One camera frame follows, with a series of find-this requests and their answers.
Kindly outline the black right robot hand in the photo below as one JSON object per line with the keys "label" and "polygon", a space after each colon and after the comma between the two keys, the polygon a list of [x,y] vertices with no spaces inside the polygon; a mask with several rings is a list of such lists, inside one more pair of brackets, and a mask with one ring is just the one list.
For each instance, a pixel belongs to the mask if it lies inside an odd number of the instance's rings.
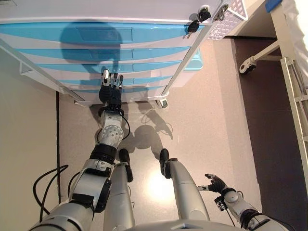
{"label": "black right robot hand", "polygon": [[211,184],[197,186],[197,190],[222,194],[222,192],[227,188],[226,183],[218,176],[207,173],[205,174],[205,177],[210,179]]}

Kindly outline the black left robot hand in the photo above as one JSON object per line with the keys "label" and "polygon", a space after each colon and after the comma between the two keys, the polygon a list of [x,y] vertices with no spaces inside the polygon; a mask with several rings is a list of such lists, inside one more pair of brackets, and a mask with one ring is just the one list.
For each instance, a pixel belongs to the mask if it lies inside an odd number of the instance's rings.
{"label": "black left robot hand", "polygon": [[111,74],[107,69],[103,70],[99,99],[102,103],[106,103],[107,108],[111,110],[120,111],[121,109],[123,79],[123,75]]}

